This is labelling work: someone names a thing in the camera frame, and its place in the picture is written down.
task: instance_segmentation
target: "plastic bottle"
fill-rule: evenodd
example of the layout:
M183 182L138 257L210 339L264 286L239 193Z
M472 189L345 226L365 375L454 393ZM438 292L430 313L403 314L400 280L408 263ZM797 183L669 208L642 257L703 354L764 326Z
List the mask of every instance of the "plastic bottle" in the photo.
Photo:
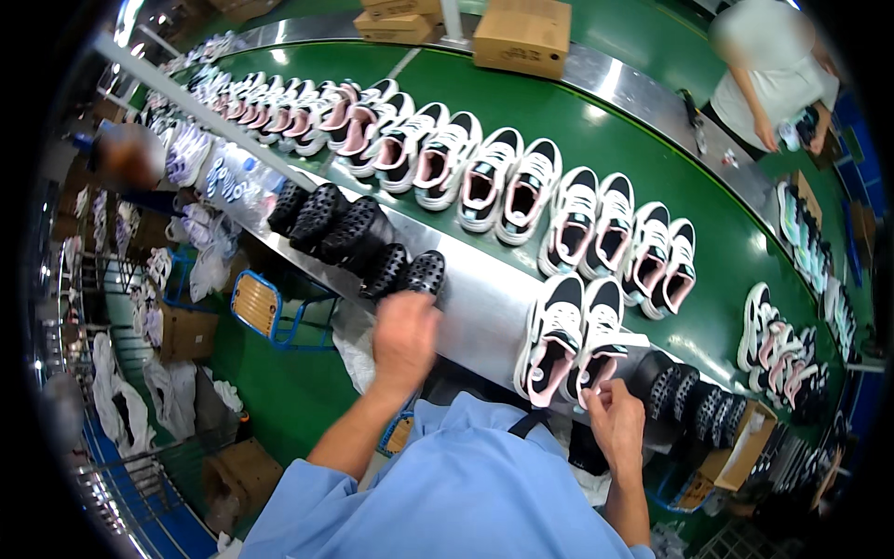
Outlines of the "plastic bottle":
M263 188L268 192L279 192L283 188L285 177L270 167L262 165L254 157L249 157L242 165L245 180Z

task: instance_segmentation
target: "shoe tongue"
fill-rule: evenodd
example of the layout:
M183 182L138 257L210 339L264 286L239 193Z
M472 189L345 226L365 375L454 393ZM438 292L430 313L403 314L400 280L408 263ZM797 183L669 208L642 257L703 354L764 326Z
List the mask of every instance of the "shoe tongue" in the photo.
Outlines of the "shoe tongue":
M593 357L599 357L600 355L609 357L627 357L627 347L616 343L609 343L608 345L600 345L596 347L593 349L592 353Z
M398 131L390 131L385 134L385 138L389 138L403 145L403 142L407 140L407 135L403 132Z
M628 231L630 229L630 223L624 219L612 219L609 222L609 226L612 229L623 229L624 231Z
M689 264L681 264L679 268L677 268L677 273L690 278L696 277L695 269L693 269Z
M568 351L578 352L578 341L564 330L552 330L544 334L544 342L556 342Z
M649 247L649 251L646 254L659 260L666 260L668 257L667 252L663 247Z
M531 187L535 191L539 191L544 186L544 184L540 182L540 179L531 173L522 173L519 175L519 182Z
M478 162L478 164L472 168L472 173L480 174L484 177L487 177L491 181L493 180L493 175L496 173L496 171L497 170L493 165L486 163L485 161Z
M430 143L426 146L426 149L424 151L425 151L425 153L428 153L428 152L440 153L440 154L444 155L445 157L447 157L447 152L450 151L450 148L443 145L439 141L433 141L432 143Z

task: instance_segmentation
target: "person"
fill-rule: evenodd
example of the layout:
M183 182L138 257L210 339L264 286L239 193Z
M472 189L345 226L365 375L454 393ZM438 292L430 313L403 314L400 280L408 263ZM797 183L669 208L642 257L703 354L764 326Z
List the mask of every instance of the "person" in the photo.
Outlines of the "person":
M404 449L358 492L384 428L434 363L433 302L414 292L382 302L375 380L307 459L286 469L240 557L654 559L642 480L645 411L619 379L599 394L586 391L612 477L605 519L538 411L465 392L449 407L418 400Z
M87 168L122 200L167 216L175 213L174 198L195 201L192 188L165 179L162 141L142 124L115 124L97 134L89 147Z
M839 79L810 22L795 8L773 0L744 0L717 22L713 32L721 38L718 50L728 69L702 114L758 161L779 150L780 124L812 106L818 121L806 148L819 155ZM804 47L811 43L812 48Z

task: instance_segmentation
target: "blue chair frame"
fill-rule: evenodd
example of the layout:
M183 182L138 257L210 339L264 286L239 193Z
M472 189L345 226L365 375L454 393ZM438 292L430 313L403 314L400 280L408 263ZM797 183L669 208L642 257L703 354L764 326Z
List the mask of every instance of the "blue chair frame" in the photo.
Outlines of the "blue chair frame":
M255 272L253 272L252 270L243 270L239 275L237 275L236 282L235 282L236 285L239 285L239 281L244 275L250 275L255 280L257 280L259 283L261 283L262 285L269 288L271 291L273 291L275 293L275 295L276 295L276 312L274 313L273 326L270 328L270 335L266 335L263 332L261 332L260 330L258 330L255 327L255 325L248 322L248 320L246 320L245 318L243 318L236 312L232 311L232 304L236 298L236 290L233 290L232 297L230 298L230 309L231 309L232 314L236 318L238 318L242 322L242 324L248 326L249 328L251 328L252 330L257 332L258 334L263 335L265 338L267 338L270 341L270 344L272 344L273 347L275 347L278 350L338 351L338 348L336 348L334 345L325 345L326 336L329 334L330 327L332 326L333 313L335 312L335 304L336 304L336 302L338 302L338 299L339 299L339 295L337 293L331 292L328 289L326 289L325 287L323 287L322 285L308 279L308 282L310 282L310 284L313 287L317 288L318 290L322 291L323 293L320 295L314 296L314 297L309 297L309 298L305 299L303 302L301 302L301 304L299 305L298 310L295 312L295 316L293 318L292 317L284 317L283 316L283 297L280 294L279 289L277 289L275 285L268 282L262 275L257 274ZM305 321L301 320L301 317L304 316L304 312L307 309L308 305L310 305L312 303L323 302L323 301L332 301L333 302L332 307L329 309L329 315L326 318L325 324L320 324L318 322L310 322L307 320L305 320ZM280 328L279 325L282 321L291 322L291 326L285 327L285 328ZM306 324L306 325L320 328L321 330L323 330L323 334L320 336L320 342L316 345L293 344L292 340L295 339L295 334L298 333L299 324ZM282 339L282 340L277 339L278 335L283 334L283 333L287 334L285 339Z

